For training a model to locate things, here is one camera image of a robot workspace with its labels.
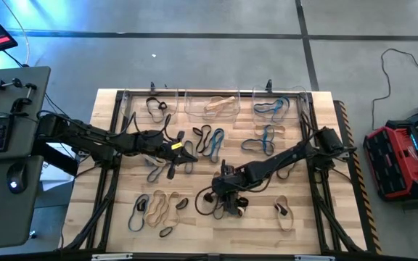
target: gray floor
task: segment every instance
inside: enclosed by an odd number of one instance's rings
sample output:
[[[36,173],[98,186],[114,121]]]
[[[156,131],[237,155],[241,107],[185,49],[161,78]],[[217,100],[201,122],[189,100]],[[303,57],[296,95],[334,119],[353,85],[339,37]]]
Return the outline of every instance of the gray floor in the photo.
[[[301,32],[295,0],[8,2],[32,32]],[[311,35],[418,36],[418,0],[303,0],[302,6]],[[1,1],[0,22],[17,30]],[[9,52],[24,60],[24,39],[16,39],[20,46]],[[68,114],[82,120],[89,119],[98,88],[142,88],[150,81],[171,88],[252,88],[271,78],[274,87],[302,85],[311,90],[300,39],[30,37],[29,41],[30,66],[52,68],[49,94]],[[372,129],[371,100],[387,93],[380,55],[390,47],[411,52],[418,60],[418,41],[311,41],[319,90],[331,91],[347,104],[359,147]],[[388,53],[385,61],[393,91],[388,100],[376,104],[376,126],[387,119],[405,119],[418,107],[418,69],[399,54]],[[14,66],[0,53],[0,68]],[[404,212],[401,204],[382,202],[364,158],[361,161],[383,252],[418,257],[418,210]],[[66,190],[41,195],[38,206],[64,204]],[[56,194],[63,195],[59,202],[53,200]],[[43,236],[24,246],[0,249],[0,254],[54,249],[64,215],[65,207],[37,209],[32,226]],[[52,225],[39,225],[37,220],[47,218]]]

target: plastic container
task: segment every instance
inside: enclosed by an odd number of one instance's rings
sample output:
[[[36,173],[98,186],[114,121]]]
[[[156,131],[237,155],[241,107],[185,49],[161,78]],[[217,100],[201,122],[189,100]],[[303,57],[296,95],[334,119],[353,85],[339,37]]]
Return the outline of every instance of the plastic container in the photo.
[[[126,106],[128,99],[131,99],[130,115],[135,112],[137,124],[156,124],[163,125],[167,115],[171,116],[169,124],[177,122],[177,110],[179,108],[179,90],[168,90],[163,92],[156,89],[155,94],[134,95],[133,91],[123,93],[120,111],[126,115]]]
[[[252,109],[255,125],[283,125],[290,119],[298,119],[301,111],[309,115],[307,90],[295,86],[267,91],[266,87],[254,86]]]
[[[215,96],[185,91],[185,113],[191,123],[233,123],[240,112],[239,89],[223,90]]]

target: elastic band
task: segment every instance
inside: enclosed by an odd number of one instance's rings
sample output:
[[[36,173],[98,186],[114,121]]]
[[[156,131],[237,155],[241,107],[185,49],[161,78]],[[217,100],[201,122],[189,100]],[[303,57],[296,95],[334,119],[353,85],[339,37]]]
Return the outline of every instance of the elastic band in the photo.
[[[155,228],[168,211],[167,194],[164,191],[156,190],[152,193],[152,200],[149,203],[149,211],[144,217],[148,226]]]
[[[281,205],[281,204],[279,203],[280,199],[283,199],[283,200],[284,200],[284,205],[285,205],[285,207],[283,207],[283,205]],[[281,228],[283,231],[291,231],[291,230],[292,230],[292,228],[293,228],[293,224],[295,223],[295,216],[293,215],[293,211],[291,210],[290,206],[288,206],[288,199],[287,199],[287,197],[286,197],[286,196],[284,196],[284,195],[280,195],[280,196],[278,196],[278,197],[274,200],[274,207],[275,207],[275,209],[278,211],[278,213],[276,214],[276,217],[277,217],[277,219],[278,219],[278,221],[279,221],[280,228]],[[283,224],[282,224],[282,220],[287,219],[288,213],[289,213],[289,214],[290,214],[290,216],[291,216],[291,224],[290,224],[290,227],[285,228],[285,227],[283,226]]]
[[[177,200],[176,200],[176,204],[175,204],[175,208],[176,208],[175,213],[176,213],[176,216],[177,216],[177,218],[176,218],[176,222],[175,222],[175,224],[173,224],[173,225],[168,225],[166,222],[167,222],[167,220],[168,220],[168,213],[169,213],[169,211],[167,211],[167,212],[163,215],[163,216],[165,216],[165,217],[163,218],[163,225],[165,226],[165,228],[159,232],[159,237],[161,237],[161,238],[166,237],[166,236],[168,236],[170,233],[172,233],[173,228],[175,228],[175,227],[176,227],[176,226],[180,223],[179,210],[184,209],[184,208],[188,205],[188,201],[189,201],[189,200],[188,200],[187,198],[184,198],[184,199],[182,199],[182,200],[180,201],[180,194],[179,194],[178,192],[174,191],[174,192],[172,192],[172,193],[171,193],[171,195],[170,195],[170,196],[168,197],[168,199],[167,199],[167,204],[168,204],[169,206],[171,205],[171,199],[172,199],[172,197],[175,197],[175,195],[176,195],[176,198],[177,198]]]
[[[205,128],[209,128],[209,129],[208,129],[208,132],[206,133],[206,136],[204,137],[204,129]],[[209,137],[209,134],[210,134],[211,131],[212,131],[212,127],[210,125],[203,125],[201,127],[201,129],[193,127],[193,133],[196,134],[197,136],[201,137],[200,141],[198,141],[198,143],[196,145],[196,152],[197,153],[203,153],[207,149],[207,147],[209,146],[209,144],[206,145],[206,141],[208,140],[208,137]]]
[[[197,153],[194,153],[194,145],[192,141],[185,141],[183,147],[186,149],[187,152],[189,152],[192,156],[197,157]],[[187,162],[185,163],[185,173],[191,174],[193,171],[193,162]]]
[[[164,159],[160,159],[157,157],[151,157],[149,155],[142,154],[143,158],[145,159],[145,164],[147,166],[156,166],[154,170],[146,177],[146,181],[149,183],[154,183],[159,178],[160,174],[164,171],[164,167],[168,164],[168,162]]]
[[[147,210],[147,206],[148,206],[148,201],[149,201],[149,196],[146,194],[141,194],[135,201],[135,205],[134,205],[134,209],[131,211],[131,216],[128,219],[128,229],[132,232],[138,232],[141,229],[143,229],[144,227],[144,216],[146,215],[146,210]],[[134,230],[131,227],[131,221],[135,215],[135,210],[139,211],[139,212],[143,212],[143,216],[142,216],[142,225],[137,229]]]
[[[249,138],[246,141],[243,141],[241,143],[241,148],[244,150],[255,151],[255,149],[247,148],[246,147],[247,144],[252,143],[252,142],[254,143],[260,142],[262,145],[262,151],[264,152],[264,154],[267,156],[271,156],[275,150],[275,144],[272,142],[274,140],[274,137],[275,137],[274,127],[272,125],[266,125],[266,127],[264,127],[264,133],[262,135],[262,138],[260,139]]]
[[[272,118],[271,121],[273,123],[275,123],[275,115],[277,114],[277,112],[279,110],[281,110],[283,108],[283,105],[287,105],[287,109],[284,111],[283,115],[280,117],[280,120],[283,120],[284,116],[287,114],[288,109],[290,108],[290,99],[288,99],[288,97],[286,96],[282,96],[280,98],[278,98],[276,101],[272,102],[272,103],[262,103],[262,104],[254,104],[253,105],[253,110],[254,112],[257,113],[267,113],[267,112],[274,112],[272,114]]]
[[[254,134],[257,136],[264,135],[265,128],[266,124],[254,125]],[[287,129],[283,125],[272,125],[272,128],[275,134],[281,134],[281,137],[284,138]]]
[[[156,167],[152,170],[146,177],[146,181],[149,183],[154,183],[159,178],[160,174],[164,171],[164,167]]]
[[[165,167],[167,164],[167,161],[165,159],[160,159],[157,157],[152,157],[146,154],[142,154],[142,157],[148,161],[149,163],[152,163],[156,167]]]
[[[158,106],[157,106],[157,108],[162,112],[162,114],[163,114],[163,117],[162,117],[162,119],[160,119],[160,120],[158,120],[158,121],[156,121],[155,119],[154,119],[154,115],[153,115],[153,113],[151,112],[151,110],[149,109],[149,102],[157,102],[157,104],[158,104]],[[167,104],[164,102],[164,101],[159,101],[158,99],[156,99],[155,97],[150,97],[150,98],[148,98],[148,99],[146,99],[146,108],[148,109],[148,113],[151,115],[151,118],[152,118],[152,121],[154,122],[154,123],[161,123],[163,120],[164,120],[164,115],[165,115],[165,110],[168,108],[168,106],[167,106]]]
[[[205,154],[204,152],[202,153],[203,156],[209,157],[209,160],[212,163],[218,162],[218,151],[221,149],[224,136],[225,136],[224,130],[221,128],[217,128],[209,140],[209,144],[210,144],[209,154]]]
[[[224,109],[225,104],[232,103],[235,100],[236,99],[233,96],[227,99],[220,97],[220,96],[211,97],[210,103],[204,106],[204,116],[202,118],[205,120],[210,120],[210,119],[217,117],[218,113]]]

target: wooden tabletop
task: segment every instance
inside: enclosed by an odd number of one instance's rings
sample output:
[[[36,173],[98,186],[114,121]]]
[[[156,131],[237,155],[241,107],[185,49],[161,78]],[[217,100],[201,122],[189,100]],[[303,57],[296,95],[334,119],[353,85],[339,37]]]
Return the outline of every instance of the wooden tabletop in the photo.
[[[104,129],[109,128],[116,92],[115,89],[98,90],[91,116],[92,125]],[[331,93],[312,92],[312,96],[318,126],[334,128],[340,135]],[[144,100],[135,101],[138,102],[136,103],[138,105],[134,104],[134,109],[139,111],[143,106],[146,108]],[[219,153],[220,158],[235,167],[252,160],[268,158],[260,152],[246,152],[240,149],[240,145],[245,139],[258,138],[253,132],[251,107],[251,98],[241,98],[241,112],[235,123],[211,123],[213,131],[216,128],[223,128],[225,131],[225,138]],[[301,140],[298,116],[294,112],[295,110],[290,109],[289,116],[284,122],[285,135],[277,135],[274,139],[275,154],[296,145]],[[181,97],[177,113],[168,126],[169,135],[176,136],[178,131],[185,131],[184,140],[190,140],[196,144],[199,137],[193,134],[192,128],[200,128],[202,125],[204,125],[203,121],[200,123],[189,122],[184,111],[184,97]],[[162,125],[151,124],[143,116],[143,118],[139,118],[139,128],[140,130],[161,129]],[[134,131],[136,130],[132,124],[128,132],[133,133]],[[166,178],[167,169],[165,169],[157,183],[148,183],[146,177],[152,167],[147,167],[144,164],[143,157],[140,155],[124,157],[120,169],[107,251],[227,254],[320,253],[305,160],[298,162],[287,180],[282,181],[274,176],[264,192],[258,194],[242,192],[241,195],[247,197],[250,203],[243,217],[233,217],[225,213],[222,220],[216,220],[212,215],[202,216],[196,212],[194,197],[198,191],[210,185],[214,172],[220,169],[220,164],[221,161],[214,164],[208,158],[200,155],[199,162],[194,164],[192,174],[185,174],[184,166],[179,166],[173,180]],[[349,175],[348,166],[344,162],[336,161],[335,164],[337,170]],[[82,163],[78,171],[90,168],[92,165],[93,162],[86,161]],[[281,174],[286,175],[289,168],[283,169]],[[100,169],[92,170],[75,181],[62,230],[65,244],[74,239],[91,216],[99,173]],[[366,249],[352,185],[344,177],[330,171],[329,186],[337,220],[356,244]],[[169,195],[171,192],[177,191],[189,199],[189,205],[179,213],[180,223],[164,239],[159,237],[159,231],[164,228],[162,223],[156,228],[146,225],[140,232],[131,232],[127,226],[136,198],[140,194],[152,196],[153,191],[157,189],[163,190]],[[282,231],[276,219],[273,202],[279,195],[285,195],[288,198],[294,212],[295,223],[292,231]],[[211,205],[203,202],[202,199],[198,199],[198,206],[201,206],[202,211],[208,211],[211,208]],[[99,221],[95,244],[99,241],[102,231],[103,217]],[[140,221],[140,214],[135,218],[134,227]],[[323,219],[327,242],[329,246],[332,246],[329,224],[325,217]]]

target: yellow label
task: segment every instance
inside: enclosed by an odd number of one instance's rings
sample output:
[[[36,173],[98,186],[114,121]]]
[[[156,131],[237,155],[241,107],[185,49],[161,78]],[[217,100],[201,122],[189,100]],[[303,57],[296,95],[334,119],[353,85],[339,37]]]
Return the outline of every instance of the yellow label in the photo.
[[[183,144],[181,142],[178,142],[177,144],[172,145],[172,149],[178,149],[182,146],[183,146]]]

